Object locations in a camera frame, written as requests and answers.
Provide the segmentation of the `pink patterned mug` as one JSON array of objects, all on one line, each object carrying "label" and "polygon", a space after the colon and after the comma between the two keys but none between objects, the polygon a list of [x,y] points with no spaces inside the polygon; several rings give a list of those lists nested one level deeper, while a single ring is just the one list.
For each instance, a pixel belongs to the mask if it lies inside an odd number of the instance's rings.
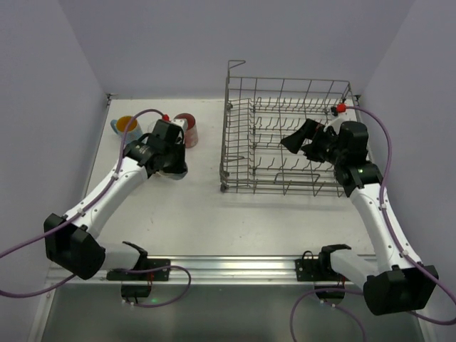
[{"label": "pink patterned mug", "polygon": [[175,116],[175,119],[183,119],[187,121],[187,130],[185,131],[185,146],[192,148],[198,143],[198,132],[195,117],[190,113],[180,113]]}]

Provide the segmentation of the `light blue patterned mug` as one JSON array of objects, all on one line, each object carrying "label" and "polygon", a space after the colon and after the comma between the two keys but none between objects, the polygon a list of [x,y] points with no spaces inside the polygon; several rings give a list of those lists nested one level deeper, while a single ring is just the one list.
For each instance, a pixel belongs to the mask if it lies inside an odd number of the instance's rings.
[{"label": "light blue patterned mug", "polygon": [[137,119],[134,119],[131,124],[128,125],[132,118],[132,116],[123,116],[121,118],[111,120],[110,122],[110,126],[115,134],[121,138],[126,135],[126,145],[134,140],[138,140],[143,135],[143,130]]}]

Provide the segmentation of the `dark blue mug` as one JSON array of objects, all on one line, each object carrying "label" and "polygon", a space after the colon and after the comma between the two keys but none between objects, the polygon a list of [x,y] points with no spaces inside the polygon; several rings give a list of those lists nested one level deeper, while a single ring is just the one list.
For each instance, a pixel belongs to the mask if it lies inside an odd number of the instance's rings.
[{"label": "dark blue mug", "polygon": [[184,169],[182,172],[166,172],[164,170],[161,170],[158,172],[158,175],[161,177],[166,177],[172,180],[181,180],[183,179],[188,173],[188,169]]}]

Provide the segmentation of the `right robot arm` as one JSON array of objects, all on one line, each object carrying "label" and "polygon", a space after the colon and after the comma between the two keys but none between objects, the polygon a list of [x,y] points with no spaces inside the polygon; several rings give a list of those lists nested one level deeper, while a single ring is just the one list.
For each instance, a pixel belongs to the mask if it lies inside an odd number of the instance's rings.
[{"label": "right robot arm", "polygon": [[376,255],[369,264],[346,244],[321,248],[321,273],[344,276],[363,292],[372,314],[380,316],[425,308],[438,273],[425,266],[408,244],[395,214],[381,192],[383,176],[368,160],[368,130],[356,121],[345,121],[338,130],[308,119],[293,134],[281,139],[289,152],[303,152],[314,162],[333,165],[339,185],[357,209]]}]

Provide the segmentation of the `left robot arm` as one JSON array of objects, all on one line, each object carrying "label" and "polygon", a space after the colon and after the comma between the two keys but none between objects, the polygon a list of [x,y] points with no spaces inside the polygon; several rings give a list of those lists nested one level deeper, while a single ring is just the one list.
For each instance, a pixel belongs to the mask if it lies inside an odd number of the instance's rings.
[{"label": "left robot arm", "polygon": [[186,129],[185,119],[159,119],[151,133],[123,148],[117,164],[78,205],[63,216],[49,215],[43,224],[47,258],[84,280],[101,270],[151,270],[142,247],[131,242],[103,246],[97,238],[117,208],[152,175],[182,179],[187,174]]}]

